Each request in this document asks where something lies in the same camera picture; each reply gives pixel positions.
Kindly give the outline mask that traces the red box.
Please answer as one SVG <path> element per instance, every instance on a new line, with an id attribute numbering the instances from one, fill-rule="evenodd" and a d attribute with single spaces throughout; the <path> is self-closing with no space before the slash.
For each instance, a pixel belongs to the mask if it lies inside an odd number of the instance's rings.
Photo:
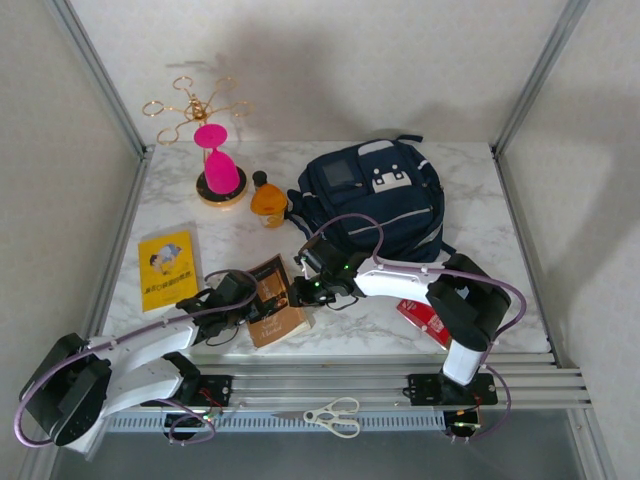
<path id="1" fill-rule="evenodd" d="M 428 335 L 442 349 L 449 349 L 452 337 L 430 305 L 403 299 L 397 304 L 396 309 L 407 321 Z"/>

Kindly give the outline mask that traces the jar with orange lid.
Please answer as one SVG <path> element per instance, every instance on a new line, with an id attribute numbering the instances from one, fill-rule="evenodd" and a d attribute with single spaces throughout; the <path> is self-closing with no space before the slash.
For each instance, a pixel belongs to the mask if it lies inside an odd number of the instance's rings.
<path id="1" fill-rule="evenodd" d="M 262 226 L 269 229 L 283 225 L 287 206 L 285 194 L 270 183 L 256 188 L 250 203 L 251 211 L 258 216 Z"/>

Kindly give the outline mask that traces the aluminium front rail bed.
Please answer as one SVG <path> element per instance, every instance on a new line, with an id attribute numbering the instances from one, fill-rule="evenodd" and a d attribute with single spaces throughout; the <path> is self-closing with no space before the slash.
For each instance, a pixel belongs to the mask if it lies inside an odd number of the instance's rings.
<path id="1" fill-rule="evenodd" d="M 436 374 L 440 355 L 240 356 L 194 355 L 204 375 L 232 378 L 229 406 L 241 411 L 303 410 L 335 398 L 359 400 L 363 410 L 407 410 L 402 391 L 411 374 Z M 549 354 L 495 354 L 500 374 L 497 408 L 588 408 L 591 398 L 579 369 L 559 368 Z"/>

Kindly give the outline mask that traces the aluminium frame post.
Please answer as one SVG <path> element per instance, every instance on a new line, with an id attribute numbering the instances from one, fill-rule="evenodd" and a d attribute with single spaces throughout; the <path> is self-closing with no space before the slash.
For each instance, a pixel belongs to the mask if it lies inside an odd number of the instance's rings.
<path id="1" fill-rule="evenodd" d="M 516 97 L 495 141 L 491 144 L 491 151 L 497 163 L 515 139 L 590 3 L 591 0 L 567 0 L 524 87 Z"/>
<path id="2" fill-rule="evenodd" d="M 153 148 L 146 145 L 135 126 L 71 0 L 43 1 L 59 23 L 63 33 L 68 36 L 72 47 L 81 59 L 89 79 L 106 101 L 108 109 L 112 113 L 118 128 L 124 134 L 134 155 L 140 161 L 144 161 L 148 158 L 148 155 L 153 154 Z"/>

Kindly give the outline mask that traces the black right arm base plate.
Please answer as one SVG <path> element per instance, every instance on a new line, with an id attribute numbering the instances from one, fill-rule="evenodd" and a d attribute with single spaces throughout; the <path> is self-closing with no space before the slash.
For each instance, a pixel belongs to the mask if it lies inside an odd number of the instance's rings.
<path id="1" fill-rule="evenodd" d="M 461 386 L 443 374 L 411 374 L 402 390 L 412 406 L 493 406 L 498 403 L 494 377 L 477 374 L 466 386 Z"/>

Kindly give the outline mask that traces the brown book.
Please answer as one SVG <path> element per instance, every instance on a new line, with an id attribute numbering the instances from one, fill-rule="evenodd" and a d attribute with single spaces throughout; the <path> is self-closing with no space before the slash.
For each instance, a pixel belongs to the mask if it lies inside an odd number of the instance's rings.
<path id="1" fill-rule="evenodd" d="M 256 349 L 279 343 L 311 329 L 311 322 L 302 308 L 289 302 L 289 276 L 280 254 L 250 271 L 257 280 L 257 295 L 263 302 L 258 312 L 265 318 L 248 327 Z"/>

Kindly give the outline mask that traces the pink goblet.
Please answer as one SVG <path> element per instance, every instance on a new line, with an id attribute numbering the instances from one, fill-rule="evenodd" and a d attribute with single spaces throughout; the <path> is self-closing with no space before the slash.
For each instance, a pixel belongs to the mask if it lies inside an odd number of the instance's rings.
<path id="1" fill-rule="evenodd" d="M 219 124 L 205 124 L 194 134 L 194 142 L 210 153 L 204 161 L 204 175 L 208 188 L 215 194 L 229 194 L 240 185 L 240 175 L 234 160 L 220 147 L 228 132 Z"/>

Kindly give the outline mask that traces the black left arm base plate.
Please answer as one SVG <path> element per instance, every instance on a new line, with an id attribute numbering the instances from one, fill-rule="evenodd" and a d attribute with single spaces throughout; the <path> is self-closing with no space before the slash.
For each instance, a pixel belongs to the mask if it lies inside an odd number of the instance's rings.
<path id="1" fill-rule="evenodd" d="M 186 379 L 170 397 L 180 404 L 194 407 L 227 407 L 232 393 L 233 377 L 200 375 Z"/>

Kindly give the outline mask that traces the white handled scissors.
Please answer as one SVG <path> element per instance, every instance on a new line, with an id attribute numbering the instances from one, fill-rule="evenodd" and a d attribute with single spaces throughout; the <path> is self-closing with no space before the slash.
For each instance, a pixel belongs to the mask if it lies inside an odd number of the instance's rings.
<path id="1" fill-rule="evenodd" d="M 272 417 L 283 420 L 301 420 L 316 427 L 322 427 L 334 436 L 342 439 L 356 438 L 361 425 L 355 418 L 360 403 L 353 397 L 340 397 L 328 404 L 306 411 L 288 411 L 273 413 Z"/>

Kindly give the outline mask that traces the gold glass holder stand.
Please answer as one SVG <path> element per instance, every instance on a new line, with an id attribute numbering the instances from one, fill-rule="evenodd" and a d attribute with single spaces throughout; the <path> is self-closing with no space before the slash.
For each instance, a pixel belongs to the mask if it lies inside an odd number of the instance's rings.
<path id="1" fill-rule="evenodd" d="M 193 91 L 193 85 L 194 80 L 189 76 L 180 76 L 172 82 L 172 88 L 183 92 L 187 97 L 187 104 L 184 107 L 166 105 L 160 100 L 149 101 L 142 107 L 142 114 L 149 118 L 157 117 L 165 112 L 176 112 L 184 117 L 175 126 L 164 128 L 157 133 L 156 141 L 158 144 L 170 146 L 178 142 L 180 129 L 184 126 L 194 124 L 197 130 L 205 124 L 214 124 L 211 122 L 211 118 L 218 113 L 228 112 L 233 118 L 243 118 L 250 115 L 254 110 L 254 105 L 249 101 L 236 101 L 220 107 L 214 105 L 214 99 L 218 94 L 228 93 L 237 87 L 238 82 L 232 77 L 227 76 L 218 79 L 211 95 L 206 100 L 198 97 Z M 204 175 L 204 161 L 210 151 L 199 148 L 202 151 L 202 172 L 196 180 L 195 189 L 200 200 L 204 204 L 216 208 L 227 208 L 238 203 L 248 190 L 245 171 L 234 161 L 240 175 L 240 185 L 229 194 L 215 194 L 208 188 Z"/>

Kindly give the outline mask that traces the yellow book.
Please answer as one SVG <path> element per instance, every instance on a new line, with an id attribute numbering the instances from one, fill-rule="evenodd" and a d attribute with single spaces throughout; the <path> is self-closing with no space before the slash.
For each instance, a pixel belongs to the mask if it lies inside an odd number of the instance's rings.
<path id="1" fill-rule="evenodd" d="M 199 291 L 191 233 L 155 234 L 138 244 L 144 313 L 174 305 Z"/>

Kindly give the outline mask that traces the navy blue backpack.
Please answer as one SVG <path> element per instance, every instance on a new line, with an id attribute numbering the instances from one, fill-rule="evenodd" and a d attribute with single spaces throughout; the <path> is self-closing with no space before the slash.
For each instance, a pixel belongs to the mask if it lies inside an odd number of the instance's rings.
<path id="1" fill-rule="evenodd" d="M 310 237 L 339 250 L 385 259 L 431 263 L 456 249 L 443 240 L 445 195 L 430 161 L 416 148 L 423 138 L 405 134 L 323 154 L 307 164 L 297 190 L 287 192 L 285 218 Z"/>

